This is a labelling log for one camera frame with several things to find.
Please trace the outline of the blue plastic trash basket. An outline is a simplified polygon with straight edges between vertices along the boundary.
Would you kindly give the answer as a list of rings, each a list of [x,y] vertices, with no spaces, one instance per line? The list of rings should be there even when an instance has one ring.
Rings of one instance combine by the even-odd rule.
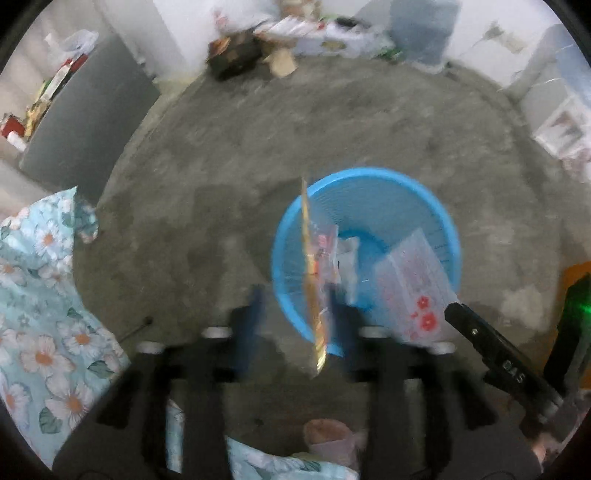
[[[374,267],[417,229],[424,232],[457,295],[462,272],[458,230],[443,204],[418,181],[384,168],[353,168],[308,186],[308,200],[328,354],[342,355],[329,313],[330,285],[338,286],[346,304],[360,309],[370,324],[393,334],[373,315]],[[284,316],[305,340],[314,343],[303,276],[300,194],[276,230],[271,281]]]

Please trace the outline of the gold wrapper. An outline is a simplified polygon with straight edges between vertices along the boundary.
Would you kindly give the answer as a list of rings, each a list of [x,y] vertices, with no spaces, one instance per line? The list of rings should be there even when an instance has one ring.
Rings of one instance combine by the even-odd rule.
[[[308,200],[308,182],[301,179],[301,244],[304,253],[304,297],[307,301],[308,320],[314,333],[314,362],[312,374],[318,376],[327,361],[327,331],[325,330],[324,309],[321,296],[318,295],[318,269],[315,250],[311,242],[310,201]]]

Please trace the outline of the large water jug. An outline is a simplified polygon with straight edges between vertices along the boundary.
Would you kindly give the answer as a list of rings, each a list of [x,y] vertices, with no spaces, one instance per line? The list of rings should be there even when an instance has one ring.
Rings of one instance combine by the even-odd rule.
[[[436,66],[454,32],[460,1],[402,0],[391,5],[391,34],[404,57]]]

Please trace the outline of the pink plastic cup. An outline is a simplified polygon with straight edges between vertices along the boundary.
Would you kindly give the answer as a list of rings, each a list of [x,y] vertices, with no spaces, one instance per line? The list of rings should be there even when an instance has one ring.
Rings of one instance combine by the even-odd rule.
[[[367,445],[367,431],[353,432],[334,419],[314,419],[304,424],[304,443],[308,452],[326,462],[358,470],[360,454]]]

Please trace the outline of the floral blue bed sheet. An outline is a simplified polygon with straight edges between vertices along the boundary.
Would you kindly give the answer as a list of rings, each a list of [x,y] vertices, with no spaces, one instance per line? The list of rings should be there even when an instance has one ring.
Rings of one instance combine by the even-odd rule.
[[[46,466],[129,363],[76,289],[74,247],[97,235],[76,189],[1,224],[1,399]]]

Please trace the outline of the clear printed plastic bag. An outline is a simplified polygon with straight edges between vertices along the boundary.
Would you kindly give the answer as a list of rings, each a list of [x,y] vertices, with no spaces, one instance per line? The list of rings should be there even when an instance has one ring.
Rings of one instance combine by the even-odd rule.
[[[445,319],[445,310],[458,297],[421,229],[375,265],[374,278],[374,318],[399,341],[434,349],[456,341],[459,332]]]

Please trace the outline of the red thermos bottle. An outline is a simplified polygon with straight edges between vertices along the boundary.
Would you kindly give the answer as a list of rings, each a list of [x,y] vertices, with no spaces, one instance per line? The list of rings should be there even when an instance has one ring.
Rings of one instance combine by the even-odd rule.
[[[7,139],[11,133],[15,133],[19,137],[23,137],[25,127],[20,119],[12,114],[6,114],[1,120],[1,135]]]

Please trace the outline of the clutter on cabinet top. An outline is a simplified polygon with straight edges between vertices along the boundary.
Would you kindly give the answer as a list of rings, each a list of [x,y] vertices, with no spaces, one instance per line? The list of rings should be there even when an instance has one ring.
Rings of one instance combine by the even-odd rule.
[[[24,123],[26,141],[32,137],[55,96],[88,59],[98,39],[98,32],[86,29],[78,30],[63,40],[58,40],[52,34],[45,37],[44,41],[49,48],[49,60],[56,65],[56,71],[42,84],[34,102],[26,110]]]

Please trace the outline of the grey bedside cabinet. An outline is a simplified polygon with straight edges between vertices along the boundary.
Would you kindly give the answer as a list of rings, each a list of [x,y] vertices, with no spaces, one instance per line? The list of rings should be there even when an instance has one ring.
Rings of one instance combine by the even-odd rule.
[[[101,42],[57,94],[19,161],[50,191],[75,187],[96,205],[160,93],[123,41]]]

